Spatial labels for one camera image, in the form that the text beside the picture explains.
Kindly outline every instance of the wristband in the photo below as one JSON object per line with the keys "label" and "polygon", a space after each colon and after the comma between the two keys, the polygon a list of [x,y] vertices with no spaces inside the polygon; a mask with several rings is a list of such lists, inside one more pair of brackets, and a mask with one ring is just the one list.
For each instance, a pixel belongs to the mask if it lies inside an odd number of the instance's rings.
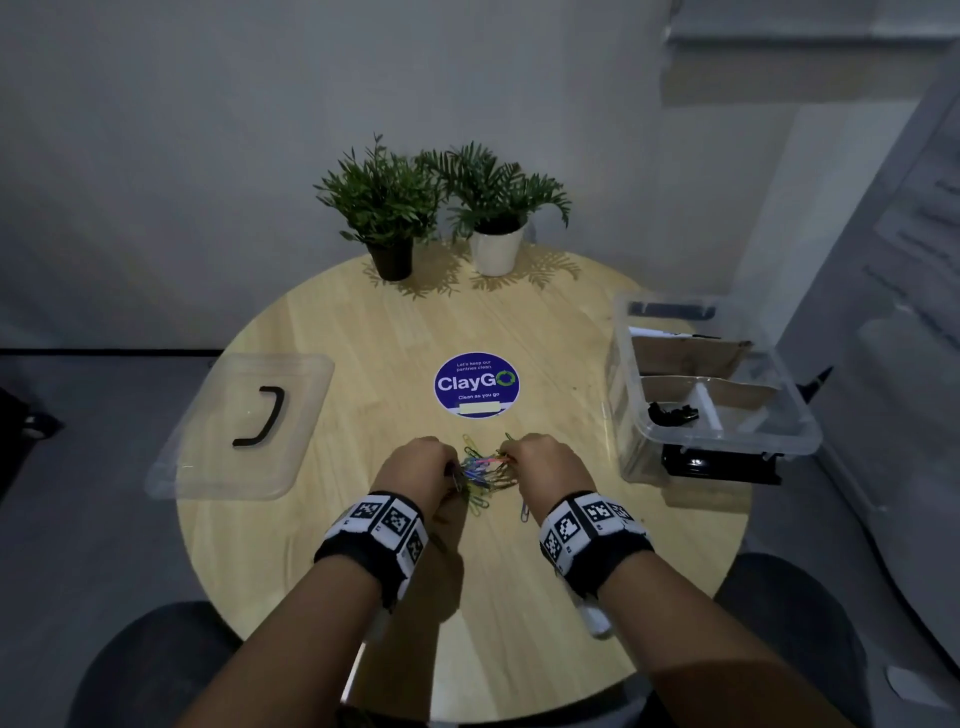
{"label": "wristband", "polygon": [[403,599],[429,537],[419,507],[407,497],[375,491],[350,506],[324,535],[316,564],[326,556],[352,559],[380,582],[383,607]]}
{"label": "wristband", "polygon": [[626,508],[592,491],[565,497],[540,528],[540,551],[580,597],[596,597],[621,561],[653,549]]}

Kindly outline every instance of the white plant pot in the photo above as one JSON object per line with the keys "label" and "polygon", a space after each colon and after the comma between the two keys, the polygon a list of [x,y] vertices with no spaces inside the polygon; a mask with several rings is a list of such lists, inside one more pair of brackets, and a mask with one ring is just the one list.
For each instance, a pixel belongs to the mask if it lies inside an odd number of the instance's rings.
{"label": "white plant pot", "polygon": [[514,270],[516,253],[523,239],[523,228],[506,235],[485,235],[475,232],[470,236],[470,255],[473,267],[481,276],[506,276]]}

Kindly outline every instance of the black baseboard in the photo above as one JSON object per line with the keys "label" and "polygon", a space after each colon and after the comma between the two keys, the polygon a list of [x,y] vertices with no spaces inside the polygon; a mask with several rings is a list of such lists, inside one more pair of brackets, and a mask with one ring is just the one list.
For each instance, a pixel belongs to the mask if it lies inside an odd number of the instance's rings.
{"label": "black baseboard", "polygon": [[220,356],[223,349],[0,349],[0,356]]}

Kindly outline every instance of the wood grain surface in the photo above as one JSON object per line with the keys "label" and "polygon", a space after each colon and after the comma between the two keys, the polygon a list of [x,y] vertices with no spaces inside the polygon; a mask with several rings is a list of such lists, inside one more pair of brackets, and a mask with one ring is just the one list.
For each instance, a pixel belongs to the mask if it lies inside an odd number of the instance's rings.
{"label": "wood grain surface", "polygon": [[[504,432],[548,432],[584,459],[601,493],[649,529],[657,552],[713,594],[740,545],[743,514],[674,509],[624,482],[604,405],[611,300],[621,274],[543,246],[484,279],[465,246],[415,251],[415,273],[386,284],[367,255],[290,291],[227,352],[320,352],[336,371],[293,489],[268,502],[178,503],[187,551],[211,601],[243,638],[311,565],[330,523],[370,488],[398,445],[436,435],[493,451]],[[472,420],[447,412],[433,378],[461,352],[490,352],[520,376],[516,404]],[[385,715],[474,722],[527,716],[588,697],[635,669],[616,640],[581,623],[521,523],[516,489],[480,516],[448,505],[386,638],[363,652],[348,702]]]}

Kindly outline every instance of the black plant pot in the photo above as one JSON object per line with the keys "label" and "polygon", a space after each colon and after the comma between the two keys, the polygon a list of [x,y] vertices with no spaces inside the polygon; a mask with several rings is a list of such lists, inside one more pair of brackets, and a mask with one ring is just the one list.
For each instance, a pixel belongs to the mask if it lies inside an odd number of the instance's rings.
{"label": "black plant pot", "polygon": [[393,245],[365,243],[376,272],[384,280],[403,280],[414,272],[414,241],[401,240]]}

